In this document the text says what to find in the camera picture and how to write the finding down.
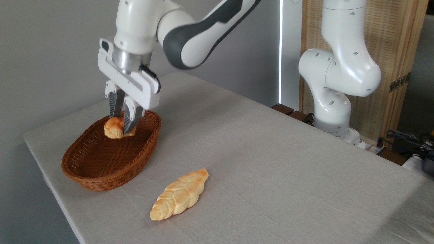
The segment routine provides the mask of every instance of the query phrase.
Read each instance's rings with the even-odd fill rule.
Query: wicker basket
[[[134,136],[109,139],[104,135],[108,119],[104,117],[84,131],[62,159],[63,173],[93,191],[117,188],[138,175],[157,145],[161,128],[158,114],[146,111]]]

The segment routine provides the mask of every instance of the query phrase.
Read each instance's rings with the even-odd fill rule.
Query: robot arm
[[[381,80],[365,45],[365,10],[366,0],[324,0],[321,34],[332,51],[309,49],[299,62],[314,100],[315,127],[356,145],[360,135],[349,128],[351,104],[345,94],[368,96]]]
[[[116,35],[100,40],[98,56],[100,70],[110,78],[105,89],[110,117],[120,117],[125,103],[127,133],[145,110],[158,105],[160,83],[148,69],[157,40],[174,67],[196,68],[259,2],[222,0],[204,19],[195,21],[171,0],[121,0]]]

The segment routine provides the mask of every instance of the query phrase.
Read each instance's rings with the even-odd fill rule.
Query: table
[[[117,189],[87,190],[60,164],[107,101],[24,136],[80,243],[434,243],[434,182],[190,75],[160,80],[157,148]],[[197,204],[152,221],[164,188],[200,168]]]

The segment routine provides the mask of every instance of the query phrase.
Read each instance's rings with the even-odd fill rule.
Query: cable
[[[408,149],[408,148],[402,147],[402,146],[400,146],[400,145],[397,145],[397,144],[395,144],[395,143],[393,143],[393,142],[390,142],[390,141],[386,140],[386,139],[383,138],[383,137],[379,137],[378,139],[379,139],[379,140],[382,140],[382,142],[387,142],[388,144],[390,144],[390,145],[392,145],[392,146],[394,146],[394,147],[397,147],[397,148],[399,148],[399,149],[401,149],[401,150],[404,150],[404,151],[407,151],[407,152],[411,152],[411,153],[413,153],[413,154],[416,154],[416,155],[418,155],[420,158],[422,158],[422,157],[424,157],[424,158],[425,158],[425,157],[428,157],[430,160],[434,160],[434,158],[432,157],[432,155],[430,155],[430,154],[427,152],[426,149],[419,150],[419,151],[415,151],[415,150]]]

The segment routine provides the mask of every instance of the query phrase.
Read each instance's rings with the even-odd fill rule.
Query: bread roll
[[[204,183],[208,179],[205,168],[181,176],[166,187],[152,206],[152,220],[167,219],[173,214],[180,214],[196,204],[199,195],[204,191]]]
[[[104,124],[104,134],[110,139],[120,139],[127,136],[133,136],[136,127],[124,135],[124,120],[119,117],[110,118]]]

